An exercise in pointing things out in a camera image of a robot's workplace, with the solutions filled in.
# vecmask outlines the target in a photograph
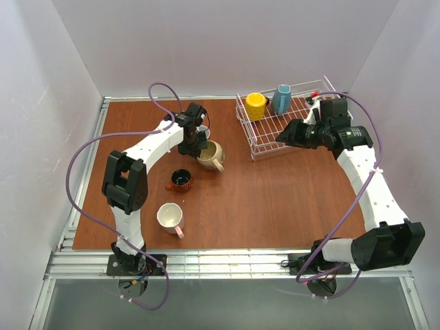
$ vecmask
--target white wire rack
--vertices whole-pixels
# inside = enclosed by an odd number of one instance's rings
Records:
[[[257,121],[250,120],[245,110],[244,102],[246,95],[236,95],[236,117],[245,132],[247,142],[250,145],[250,155],[253,160],[255,160],[258,155],[287,148],[283,143],[276,142],[275,139],[292,119],[305,119],[307,117],[309,108],[305,102],[306,97],[316,91],[335,91],[326,76],[321,80],[304,82],[302,84],[291,85],[290,87],[292,99],[290,110],[283,115],[276,115],[269,105],[266,107],[264,118]],[[260,93],[268,98],[272,98],[274,92],[275,89],[270,89],[269,91],[261,91]]]

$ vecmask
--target brown tabletop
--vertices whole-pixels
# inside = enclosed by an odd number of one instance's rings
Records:
[[[210,140],[225,150],[225,173],[202,168],[174,148],[148,174],[148,199],[142,209],[142,234],[148,249],[304,248],[321,239],[353,201],[351,185],[332,154],[324,148],[289,148],[253,162],[243,129],[235,116],[235,100],[196,101],[208,110]],[[176,101],[161,102],[178,111]],[[184,108],[189,101],[183,101]],[[151,102],[112,102],[102,133],[154,129],[164,113]],[[141,136],[101,140],[93,165],[84,209],[114,226],[101,194],[107,156],[123,151]],[[195,178],[189,192],[165,190],[171,173],[186,168]],[[179,204],[185,216],[185,238],[168,234],[156,220],[159,207]],[[358,237],[364,222],[358,206],[337,237]],[[114,233],[81,217],[73,248],[109,249]]]

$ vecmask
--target blue mug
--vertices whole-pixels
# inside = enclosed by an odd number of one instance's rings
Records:
[[[289,85],[279,85],[272,98],[272,108],[281,116],[288,111],[292,103],[292,91]]]

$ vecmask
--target wall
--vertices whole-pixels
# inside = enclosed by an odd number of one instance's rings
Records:
[[[0,47],[0,328],[27,329],[101,96],[49,0],[2,1]]]
[[[155,80],[185,96],[323,75],[347,90],[397,1],[52,0],[100,93],[125,97]]]
[[[431,329],[440,329],[439,15],[438,1],[401,0],[351,89],[378,125],[390,189],[425,227],[410,268]]]

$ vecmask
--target pink mug handle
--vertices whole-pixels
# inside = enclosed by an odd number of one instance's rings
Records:
[[[180,227],[178,225],[176,225],[174,229],[176,229],[176,233],[177,233],[177,235],[179,235],[180,239],[185,237],[184,232],[182,232],[182,229],[180,229]]]

